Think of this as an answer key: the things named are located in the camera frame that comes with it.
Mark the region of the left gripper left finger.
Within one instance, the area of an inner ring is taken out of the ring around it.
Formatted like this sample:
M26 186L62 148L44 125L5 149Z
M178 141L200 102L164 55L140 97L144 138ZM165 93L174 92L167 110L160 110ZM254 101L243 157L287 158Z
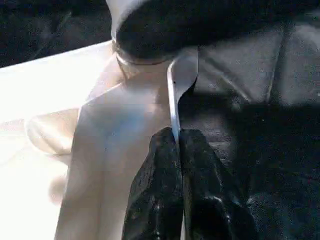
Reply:
M129 192L124 240L179 240L183 221L181 162L172 129L155 133Z

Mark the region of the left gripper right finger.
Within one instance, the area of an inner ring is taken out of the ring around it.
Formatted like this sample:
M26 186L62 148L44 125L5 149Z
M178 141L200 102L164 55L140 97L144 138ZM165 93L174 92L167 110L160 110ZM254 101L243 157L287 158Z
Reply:
M256 240L258 232L235 180L199 130L179 134L185 238Z

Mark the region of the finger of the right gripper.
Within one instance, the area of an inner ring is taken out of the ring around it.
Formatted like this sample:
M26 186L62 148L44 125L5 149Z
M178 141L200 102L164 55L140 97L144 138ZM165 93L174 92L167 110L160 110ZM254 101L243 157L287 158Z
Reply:
M116 40L134 58L157 58L242 32L250 5L248 0L143 0L122 18Z

